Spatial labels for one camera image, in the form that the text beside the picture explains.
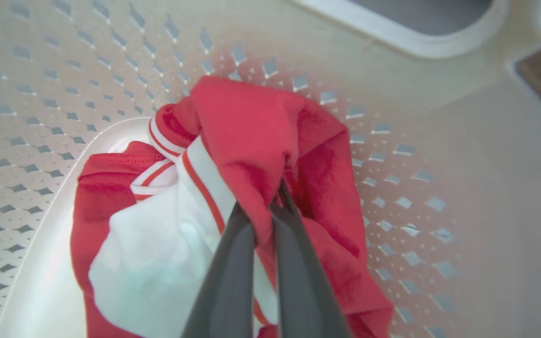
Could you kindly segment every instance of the laundry basket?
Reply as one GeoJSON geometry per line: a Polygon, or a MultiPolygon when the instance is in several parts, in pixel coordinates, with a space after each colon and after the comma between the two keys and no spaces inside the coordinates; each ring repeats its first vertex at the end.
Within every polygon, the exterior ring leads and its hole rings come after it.
{"type": "Polygon", "coordinates": [[[518,72],[541,51],[541,0],[478,1],[457,24],[393,3],[0,0],[0,338],[85,336],[77,175],[203,75],[296,92],[350,128],[393,337],[541,337],[541,87],[518,72]]]}

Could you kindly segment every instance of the white fabric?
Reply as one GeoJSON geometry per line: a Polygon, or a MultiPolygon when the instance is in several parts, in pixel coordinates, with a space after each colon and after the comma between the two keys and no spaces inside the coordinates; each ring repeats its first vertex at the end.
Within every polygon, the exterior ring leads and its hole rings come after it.
{"type": "MultiPolygon", "coordinates": [[[[172,166],[178,179],[165,191],[110,218],[110,233],[89,271],[101,314],[145,338],[180,336],[221,238],[210,208],[217,207],[226,223],[235,204],[200,138],[187,148],[194,172],[184,155],[172,166]],[[194,180],[203,182],[213,206],[194,180]]],[[[257,255],[254,296],[264,317],[277,323],[277,296],[257,255]]]]}

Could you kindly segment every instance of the red cloth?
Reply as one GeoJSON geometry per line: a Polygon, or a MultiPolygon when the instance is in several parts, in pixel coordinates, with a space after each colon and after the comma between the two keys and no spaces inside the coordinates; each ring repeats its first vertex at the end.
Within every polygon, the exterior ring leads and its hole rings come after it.
{"type": "MultiPolygon", "coordinates": [[[[253,221],[257,251],[273,285],[267,205],[284,175],[352,331],[360,338],[388,336],[392,305],[367,271],[362,212],[343,124],[291,92],[203,77],[191,96],[157,112],[150,132],[154,146],[167,156],[202,135],[223,180],[253,221]],[[169,149],[168,142],[175,147],[169,149]]],[[[129,184],[146,169],[138,161],[106,162],[109,157],[92,157],[77,189],[71,250],[86,297],[93,292],[89,266],[109,231],[108,218],[135,203],[129,184]],[[110,165],[114,169],[106,170],[110,165]]],[[[276,337],[277,330],[266,327],[258,336],[276,337]]]]}

